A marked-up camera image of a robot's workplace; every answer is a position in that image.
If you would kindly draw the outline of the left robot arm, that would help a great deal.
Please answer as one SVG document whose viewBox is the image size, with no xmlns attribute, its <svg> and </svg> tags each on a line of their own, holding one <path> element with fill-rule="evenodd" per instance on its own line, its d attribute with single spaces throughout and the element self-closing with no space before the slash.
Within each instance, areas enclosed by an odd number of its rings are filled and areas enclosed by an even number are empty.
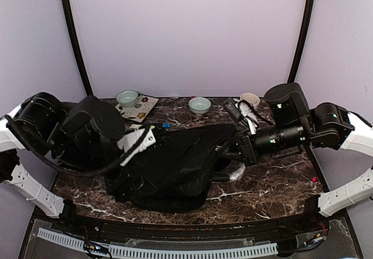
<svg viewBox="0 0 373 259">
<path fill-rule="evenodd" d="M 59 197 L 33 178 L 20 161 L 25 149 L 60 173 L 78 177 L 104 175 L 122 155 L 117 143 L 125 135 L 119 112 L 88 96 L 78 103 L 61 102 L 41 92 L 1 117 L 1 183 L 39 207 L 69 233 L 82 229 L 74 203 Z"/>
</svg>

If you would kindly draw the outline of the black student backpack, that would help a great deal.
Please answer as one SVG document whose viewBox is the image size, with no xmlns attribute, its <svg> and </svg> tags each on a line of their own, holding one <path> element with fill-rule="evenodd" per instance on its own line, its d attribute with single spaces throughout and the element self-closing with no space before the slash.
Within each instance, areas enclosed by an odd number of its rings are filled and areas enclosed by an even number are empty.
<svg viewBox="0 0 373 259">
<path fill-rule="evenodd" d="M 236 134 L 232 124 L 164 131 L 159 146 L 107 174 L 107 194 L 148 211 L 196 210 L 205 204 L 212 183 L 242 176 L 243 169 L 222 172 L 231 161 L 221 153 Z"/>
</svg>

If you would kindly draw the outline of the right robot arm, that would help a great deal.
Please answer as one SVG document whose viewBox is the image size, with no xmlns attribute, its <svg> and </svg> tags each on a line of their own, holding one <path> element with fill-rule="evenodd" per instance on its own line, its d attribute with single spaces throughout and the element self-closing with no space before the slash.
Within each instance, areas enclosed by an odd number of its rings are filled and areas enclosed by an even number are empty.
<svg viewBox="0 0 373 259">
<path fill-rule="evenodd" d="M 313 148 L 349 150 L 372 156 L 372 123 L 361 115 L 330 102 L 309 108 L 298 83 L 272 87 L 264 100 L 270 109 L 271 121 L 260 128 L 261 115 L 247 100 L 235 100 L 236 120 L 247 125 L 240 135 L 239 155 L 246 165 L 255 165 L 258 158 L 300 145 Z"/>
</svg>

